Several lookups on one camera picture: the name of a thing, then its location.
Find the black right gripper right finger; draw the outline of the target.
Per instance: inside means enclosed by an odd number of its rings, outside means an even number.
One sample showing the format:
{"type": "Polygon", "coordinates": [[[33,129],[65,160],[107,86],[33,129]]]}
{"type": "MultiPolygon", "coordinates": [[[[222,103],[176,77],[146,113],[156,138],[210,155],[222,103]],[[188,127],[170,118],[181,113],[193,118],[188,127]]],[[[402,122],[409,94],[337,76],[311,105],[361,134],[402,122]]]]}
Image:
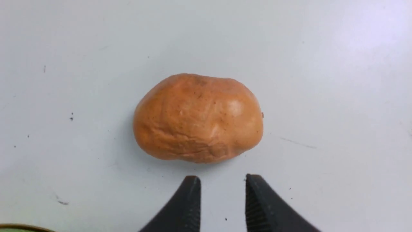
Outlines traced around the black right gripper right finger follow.
{"type": "Polygon", "coordinates": [[[246,175],[245,217],[248,232],[319,232],[256,174],[246,175]]]}

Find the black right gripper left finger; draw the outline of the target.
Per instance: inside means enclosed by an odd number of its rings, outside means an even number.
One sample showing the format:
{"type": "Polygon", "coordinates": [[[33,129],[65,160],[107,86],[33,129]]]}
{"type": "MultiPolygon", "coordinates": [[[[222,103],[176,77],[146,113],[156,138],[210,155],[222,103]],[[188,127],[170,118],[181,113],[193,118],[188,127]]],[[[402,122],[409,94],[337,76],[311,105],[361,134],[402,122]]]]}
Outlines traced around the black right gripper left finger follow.
{"type": "Polygon", "coordinates": [[[141,232],[199,232],[201,227],[201,181],[184,178],[174,195],[141,232]]]}

